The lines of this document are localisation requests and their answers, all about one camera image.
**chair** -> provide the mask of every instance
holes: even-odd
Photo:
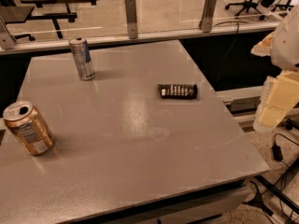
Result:
[[[260,14],[262,14],[261,11],[259,11],[256,7],[258,6],[257,3],[254,3],[253,0],[245,0],[244,2],[240,2],[240,3],[231,3],[231,4],[227,4],[225,6],[225,9],[228,10],[230,8],[230,6],[243,6],[236,14],[235,16],[238,17],[243,11],[246,11],[247,13],[249,12],[249,10],[251,8],[255,9],[256,11],[258,11]],[[264,15],[260,16],[260,20],[262,21],[264,19]]]

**white robot part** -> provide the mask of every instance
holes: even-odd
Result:
[[[252,53],[271,56],[273,65],[282,69],[269,77],[262,88],[253,128],[265,133],[275,129],[299,102],[299,5],[295,6],[277,29],[257,44]]]
[[[270,47],[272,64],[282,70],[299,71],[299,5],[279,24]]]

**can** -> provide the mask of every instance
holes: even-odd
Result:
[[[4,123],[31,155],[39,155],[52,147],[54,136],[39,110],[28,101],[19,101],[3,112]]]
[[[82,80],[94,78],[93,64],[87,40],[82,37],[75,37],[69,41],[74,61],[78,69],[78,75]]]

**cable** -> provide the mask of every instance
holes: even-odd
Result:
[[[298,216],[295,220],[293,220],[291,223],[295,223],[295,221],[296,221],[298,218],[299,218],[299,216]]]
[[[275,141],[275,142],[276,142],[277,135],[280,135],[280,136],[282,136],[282,137],[288,139],[289,141],[291,141],[291,142],[294,143],[295,145],[299,146],[298,143],[296,143],[295,141],[291,140],[290,138],[288,138],[287,136],[285,136],[285,135],[283,135],[283,134],[281,134],[281,133],[276,133],[276,134],[274,135],[274,141]]]
[[[269,220],[272,224],[275,224],[275,223],[271,220],[270,216],[268,216],[268,215],[265,213],[264,210],[263,210],[263,213],[264,213],[264,215],[268,218],[268,220]]]
[[[280,191],[282,192],[286,188],[286,186],[287,186],[287,177],[288,177],[288,173],[290,172],[289,171],[290,166],[287,163],[283,162],[283,161],[281,161],[281,163],[285,164],[288,167],[288,172],[285,173],[282,176],[282,182],[281,182],[281,185],[280,185]],[[291,213],[289,215],[287,215],[284,212],[284,209],[283,209],[283,206],[282,206],[282,201],[280,199],[279,199],[279,204],[280,204],[280,209],[281,209],[282,214],[287,218],[286,223],[291,223],[291,221],[292,221],[292,215],[293,215],[293,210],[291,211]]]
[[[219,73],[218,73],[217,79],[216,79],[216,81],[215,81],[216,84],[218,83],[219,78],[221,77],[221,73],[222,73],[222,68],[223,68],[223,65],[224,65],[224,61],[225,61],[225,59],[227,58],[228,54],[231,52],[231,50],[232,50],[232,48],[233,48],[233,46],[234,46],[234,44],[235,44],[237,35],[238,35],[238,33],[239,33],[239,27],[240,27],[239,22],[238,22],[236,25],[237,25],[237,27],[236,27],[236,32],[235,32],[235,39],[234,39],[234,41],[233,41],[231,47],[228,49],[228,51],[226,52],[226,54],[224,55],[224,57],[223,57],[223,59],[222,59],[222,62],[221,62],[221,68],[220,68],[220,71],[219,71]]]
[[[287,168],[290,168],[290,166],[287,163],[285,163],[284,161],[280,161],[280,162],[283,163],[284,165],[286,165]]]
[[[290,167],[287,163],[281,161],[283,164],[285,164],[287,167]],[[292,172],[293,169],[288,169],[287,173]],[[287,173],[283,174],[274,184],[272,184],[272,187],[274,187],[281,179],[284,179]],[[262,196],[268,191],[269,189],[266,189],[263,193]]]
[[[216,23],[214,25],[214,27],[225,24],[225,23],[249,23],[249,22],[247,22],[247,21],[223,21],[223,22]]]

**silver can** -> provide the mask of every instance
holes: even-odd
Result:
[[[38,109],[28,101],[19,101],[3,112],[4,123],[31,155],[39,155],[52,147],[54,136]]]
[[[93,79],[93,64],[86,39],[82,37],[75,37],[69,41],[69,46],[72,50],[80,79]]]

